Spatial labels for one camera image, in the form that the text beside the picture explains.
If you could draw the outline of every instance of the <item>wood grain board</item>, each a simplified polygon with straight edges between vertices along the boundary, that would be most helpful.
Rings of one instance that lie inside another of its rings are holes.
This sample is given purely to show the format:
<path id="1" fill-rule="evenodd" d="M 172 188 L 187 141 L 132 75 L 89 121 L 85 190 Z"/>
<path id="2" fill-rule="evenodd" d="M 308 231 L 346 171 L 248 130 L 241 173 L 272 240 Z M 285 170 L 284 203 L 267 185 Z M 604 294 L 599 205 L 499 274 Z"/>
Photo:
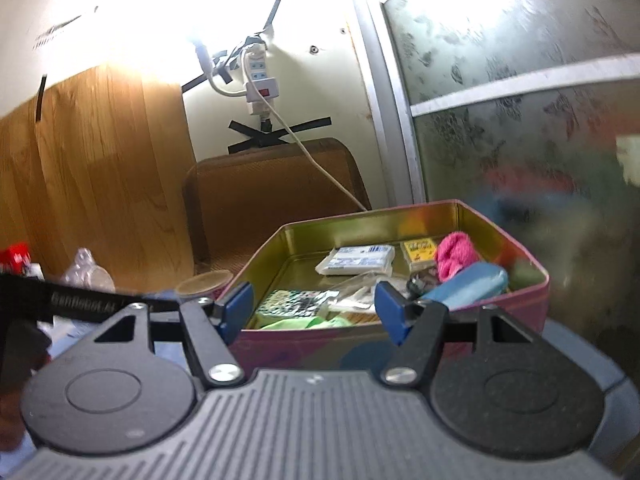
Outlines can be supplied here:
<path id="1" fill-rule="evenodd" d="M 116 286 L 193 275 L 181 188 L 195 164 L 180 86 L 103 65 L 0 119 L 0 248 L 25 240 L 59 276 L 88 247 Z"/>

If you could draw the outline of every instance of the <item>brown mesh chair back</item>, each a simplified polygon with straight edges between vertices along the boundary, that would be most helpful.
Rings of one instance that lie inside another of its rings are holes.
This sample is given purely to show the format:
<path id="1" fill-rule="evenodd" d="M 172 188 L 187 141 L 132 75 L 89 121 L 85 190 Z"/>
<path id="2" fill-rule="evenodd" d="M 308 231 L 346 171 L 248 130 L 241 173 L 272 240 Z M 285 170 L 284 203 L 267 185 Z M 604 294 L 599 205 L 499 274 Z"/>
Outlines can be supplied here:
<path id="1" fill-rule="evenodd" d="M 355 160 L 341 142 L 304 145 L 370 208 Z M 293 143 L 202 160 L 188 173 L 183 197 L 196 268 L 234 274 L 282 225 L 358 211 Z"/>

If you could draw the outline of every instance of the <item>red plastic wrapper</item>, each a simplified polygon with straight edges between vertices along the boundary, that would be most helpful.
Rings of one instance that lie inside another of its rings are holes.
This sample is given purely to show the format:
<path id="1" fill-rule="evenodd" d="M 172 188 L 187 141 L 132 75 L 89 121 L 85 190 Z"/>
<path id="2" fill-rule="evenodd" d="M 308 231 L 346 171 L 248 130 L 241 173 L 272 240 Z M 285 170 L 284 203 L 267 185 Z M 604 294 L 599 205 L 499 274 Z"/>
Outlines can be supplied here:
<path id="1" fill-rule="evenodd" d="M 29 247 L 25 243 L 13 244 L 0 251 L 0 272 L 24 274 L 31 265 Z"/>

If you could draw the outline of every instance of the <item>white wall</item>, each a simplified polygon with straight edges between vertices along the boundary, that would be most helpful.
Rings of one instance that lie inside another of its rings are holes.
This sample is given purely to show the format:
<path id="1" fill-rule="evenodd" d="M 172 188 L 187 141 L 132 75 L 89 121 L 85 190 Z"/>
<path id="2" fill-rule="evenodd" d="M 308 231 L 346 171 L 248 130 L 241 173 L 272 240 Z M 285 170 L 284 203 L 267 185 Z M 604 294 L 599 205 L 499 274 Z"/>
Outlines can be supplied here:
<path id="1" fill-rule="evenodd" d="M 197 34 L 210 51 L 230 49 L 260 28 L 274 0 L 0 0 L 0 115 L 47 86 L 107 60 L 181 84 L 200 74 Z M 332 126 L 300 137 L 336 137 L 353 153 L 373 207 L 388 205 L 380 154 L 360 69 L 344 15 L 349 0 L 282 0 L 270 39 L 275 105 L 296 124 L 331 116 Z M 37 35 L 78 14 L 82 18 L 44 46 Z M 318 54 L 310 54 L 315 45 Z M 184 95 L 196 158 L 223 155 L 246 138 L 230 120 L 258 127 L 243 99 L 223 98 L 207 84 Z"/>

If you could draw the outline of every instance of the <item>pink fuzzy hair tie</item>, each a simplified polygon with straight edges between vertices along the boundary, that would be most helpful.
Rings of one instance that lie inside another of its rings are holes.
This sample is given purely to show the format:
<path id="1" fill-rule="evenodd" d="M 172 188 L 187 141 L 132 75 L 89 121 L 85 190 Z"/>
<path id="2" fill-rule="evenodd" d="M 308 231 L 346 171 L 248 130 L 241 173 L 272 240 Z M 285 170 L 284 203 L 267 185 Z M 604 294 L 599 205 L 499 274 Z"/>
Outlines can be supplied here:
<path id="1" fill-rule="evenodd" d="M 446 282 L 460 270 L 466 269 L 479 260 L 469 235 L 462 231 L 455 231 L 441 241 L 436 251 L 438 279 L 441 282 Z"/>

